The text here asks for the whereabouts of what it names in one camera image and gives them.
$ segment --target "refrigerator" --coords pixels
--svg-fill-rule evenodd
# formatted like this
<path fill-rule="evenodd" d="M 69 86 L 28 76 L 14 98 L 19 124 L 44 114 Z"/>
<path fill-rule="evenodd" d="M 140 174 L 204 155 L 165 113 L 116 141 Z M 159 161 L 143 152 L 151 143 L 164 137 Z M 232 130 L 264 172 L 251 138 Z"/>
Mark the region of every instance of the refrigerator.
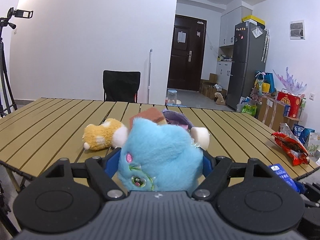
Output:
<path fill-rule="evenodd" d="M 235 26 L 235 41 L 226 104 L 237 108 L 241 97 L 249 97 L 255 82 L 255 72 L 265 71 L 266 64 L 261 61 L 267 32 L 257 38 L 252 30 L 256 25 L 249 22 Z"/>

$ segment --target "stuffed toy eye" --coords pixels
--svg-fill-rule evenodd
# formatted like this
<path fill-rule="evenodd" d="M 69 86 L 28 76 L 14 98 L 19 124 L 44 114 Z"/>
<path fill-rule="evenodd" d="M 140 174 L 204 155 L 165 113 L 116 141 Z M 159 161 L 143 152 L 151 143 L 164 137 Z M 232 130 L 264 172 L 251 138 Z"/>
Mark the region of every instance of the stuffed toy eye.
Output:
<path fill-rule="evenodd" d="M 137 187 L 144 187 L 146 185 L 146 180 L 137 176 L 132 176 L 131 182 Z"/>

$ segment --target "black chair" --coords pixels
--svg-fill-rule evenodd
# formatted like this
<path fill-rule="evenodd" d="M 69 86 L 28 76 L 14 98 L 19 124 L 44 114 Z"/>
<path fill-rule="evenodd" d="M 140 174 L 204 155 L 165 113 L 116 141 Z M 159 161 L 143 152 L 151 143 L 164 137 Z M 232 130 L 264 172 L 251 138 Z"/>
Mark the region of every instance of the black chair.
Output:
<path fill-rule="evenodd" d="M 136 103 L 140 76 L 139 71 L 103 71 L 104 101 Z"/>

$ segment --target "dark brown door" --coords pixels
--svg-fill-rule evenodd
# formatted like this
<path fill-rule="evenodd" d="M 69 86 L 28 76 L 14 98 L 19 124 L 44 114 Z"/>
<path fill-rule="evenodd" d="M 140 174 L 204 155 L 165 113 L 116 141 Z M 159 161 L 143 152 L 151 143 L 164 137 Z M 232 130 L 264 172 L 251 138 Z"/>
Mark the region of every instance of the dark brown door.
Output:
<path fill-rule="evenodd" d="M 176 15 L 168 88 L 198 91 L 204 54 L 204 25 L 206 24 L 207 22 L 201 19 Z"/>

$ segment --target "blue stuffed toy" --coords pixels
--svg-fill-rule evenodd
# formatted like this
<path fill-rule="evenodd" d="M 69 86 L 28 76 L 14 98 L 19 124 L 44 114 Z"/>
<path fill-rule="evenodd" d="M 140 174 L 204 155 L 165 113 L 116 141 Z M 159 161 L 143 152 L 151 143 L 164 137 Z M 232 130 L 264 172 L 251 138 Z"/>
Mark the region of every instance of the blue stuffed toy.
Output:
<path fill-rule="evenodd" d="M 121 149 L 118 177 L 129 191 L 191 193 L 202 167 L 203 153 L 185 129 L 135 118 Z"/>

